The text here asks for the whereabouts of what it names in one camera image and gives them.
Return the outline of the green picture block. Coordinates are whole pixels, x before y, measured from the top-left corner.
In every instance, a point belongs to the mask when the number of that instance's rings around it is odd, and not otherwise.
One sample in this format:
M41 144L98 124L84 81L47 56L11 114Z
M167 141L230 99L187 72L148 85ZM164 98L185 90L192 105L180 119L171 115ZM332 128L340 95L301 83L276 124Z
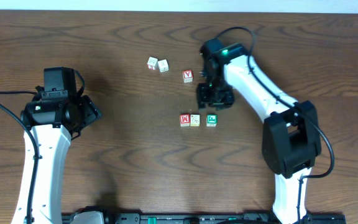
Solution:
M206 125L208 127L215 127L218 123L218 117L216 114L208 114L206 117Z

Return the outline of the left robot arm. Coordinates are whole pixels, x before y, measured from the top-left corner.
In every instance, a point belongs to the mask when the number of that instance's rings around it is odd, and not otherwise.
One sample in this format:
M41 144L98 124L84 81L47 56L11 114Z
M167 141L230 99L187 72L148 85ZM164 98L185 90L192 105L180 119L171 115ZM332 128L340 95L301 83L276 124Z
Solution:
M65 159L72 140L102 114L76 87L78 71L46 68L44 85L21 112L25 160L13 223L61 223Z

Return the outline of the red M letter block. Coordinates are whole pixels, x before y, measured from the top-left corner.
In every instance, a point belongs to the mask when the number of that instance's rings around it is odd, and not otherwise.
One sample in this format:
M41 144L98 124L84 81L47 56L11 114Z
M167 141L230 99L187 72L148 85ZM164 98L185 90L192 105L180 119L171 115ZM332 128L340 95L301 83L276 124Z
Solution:
M190 114L181 114L180 115L180 126L181 127L190 126L190 123L191 123Z

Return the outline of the cream picture block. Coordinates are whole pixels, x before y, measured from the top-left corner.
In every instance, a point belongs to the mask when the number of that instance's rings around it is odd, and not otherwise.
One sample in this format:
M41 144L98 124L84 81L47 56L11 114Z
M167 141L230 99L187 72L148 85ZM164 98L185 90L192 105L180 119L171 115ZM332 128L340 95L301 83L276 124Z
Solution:
M190 115L190 126L198 127L200 126L200 115L191 114Z

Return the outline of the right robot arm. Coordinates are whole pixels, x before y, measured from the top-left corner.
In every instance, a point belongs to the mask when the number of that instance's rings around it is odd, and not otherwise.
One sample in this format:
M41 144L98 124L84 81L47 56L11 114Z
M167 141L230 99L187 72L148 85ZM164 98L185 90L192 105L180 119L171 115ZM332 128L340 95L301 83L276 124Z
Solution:
M273 214L280 223L305 222L306 184L299 181L311 173L321 154L316 108L281 91L242 44L224 46L213 38L201 46L200 54L206 81L196 89L199 108L229 108L234 92L239 92L263 123L262 155L275 174Z

